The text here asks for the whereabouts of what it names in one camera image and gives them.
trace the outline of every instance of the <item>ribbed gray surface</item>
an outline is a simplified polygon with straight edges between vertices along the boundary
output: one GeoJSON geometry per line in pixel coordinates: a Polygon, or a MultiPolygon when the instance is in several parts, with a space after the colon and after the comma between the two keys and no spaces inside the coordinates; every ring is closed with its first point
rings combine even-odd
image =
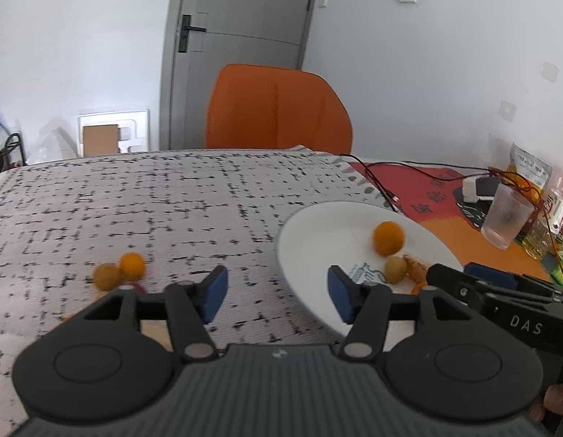
{"type": "Polygon", "coordinates": [[[231,346],[191,365],[164,398],[130,419],[77,429],[31,420],[17,437],[539,437],[524,417],[446,424],[407,409],[367,365],[327,346],[231,346]]]}

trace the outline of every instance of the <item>door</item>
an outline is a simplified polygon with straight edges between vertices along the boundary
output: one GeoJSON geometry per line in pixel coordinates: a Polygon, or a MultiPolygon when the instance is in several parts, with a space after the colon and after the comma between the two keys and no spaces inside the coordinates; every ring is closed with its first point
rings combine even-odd
{"type": "Polygon", "coordinates": [[[204,147],[207,104],[225,65],[297,68],[311,6],[312,0],[181,1],[172,45],[170,149],[204,147]]]}

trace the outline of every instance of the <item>hand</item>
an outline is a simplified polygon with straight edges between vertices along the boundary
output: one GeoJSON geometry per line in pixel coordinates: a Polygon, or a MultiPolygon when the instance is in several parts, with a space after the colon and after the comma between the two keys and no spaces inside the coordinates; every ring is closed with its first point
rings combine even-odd
{"type": "Polygon", "coordinates": [[[537,398],[528,411],[528,417],[535,422],[543,420],[545,411],[563,416],[563,385],[552,385],[544,395],[537,398]]]}

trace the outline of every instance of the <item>chair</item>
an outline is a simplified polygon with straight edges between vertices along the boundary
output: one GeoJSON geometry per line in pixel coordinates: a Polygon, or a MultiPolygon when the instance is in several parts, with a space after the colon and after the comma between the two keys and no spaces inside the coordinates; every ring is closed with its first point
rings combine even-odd
{"type": "Polygon", "coordinates": [[[230,64],[217,77],[207,111],[208,148],[350,153],[352,126],[332,87],[318,75],[230,64]]]}

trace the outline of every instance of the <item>white plate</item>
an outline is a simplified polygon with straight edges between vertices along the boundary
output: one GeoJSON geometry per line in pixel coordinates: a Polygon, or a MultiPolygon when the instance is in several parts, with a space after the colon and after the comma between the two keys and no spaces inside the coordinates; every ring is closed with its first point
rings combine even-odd
{"type": "MultiPolygon", "coordinates": [[[[453,253],[433,233],[413,220],[385,208],[358,202],[323,202],[298,210],[286,220],[277,237],[277,260],[294,295],[320,321],[346,335],[343,323],[330,299],[326,274],[339,265],[350,277],[357,271],[378,277],[385,258],[373,249],[373,229],[392,220],[405,231],[404,253],[427,263],[441,263],[462,270],[453,253]]],[[[414,286],[410,279],[391,286],[407,294],[414,286]]],[[[390,348],[413,333],[413,323],[392,322],[385,343],[390,348]]]]}

